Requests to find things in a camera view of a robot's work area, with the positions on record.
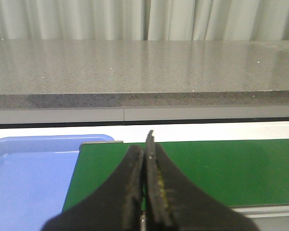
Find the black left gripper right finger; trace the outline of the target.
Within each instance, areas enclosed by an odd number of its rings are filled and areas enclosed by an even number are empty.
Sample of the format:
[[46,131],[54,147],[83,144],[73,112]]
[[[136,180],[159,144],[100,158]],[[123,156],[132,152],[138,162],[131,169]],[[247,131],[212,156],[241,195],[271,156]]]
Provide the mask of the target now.
[[170,160],[149,131],[145,145],[146,226],[151,231],[257,231],[249,218],[218,202]]

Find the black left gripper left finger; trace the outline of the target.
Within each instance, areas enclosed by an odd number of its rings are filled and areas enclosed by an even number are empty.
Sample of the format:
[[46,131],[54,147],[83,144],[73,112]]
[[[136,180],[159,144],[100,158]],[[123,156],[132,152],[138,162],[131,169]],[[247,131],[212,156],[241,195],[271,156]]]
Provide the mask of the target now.
[[84,200],[48,220],[44,231],[139,231],[144,150],[131,145],[106,181]]

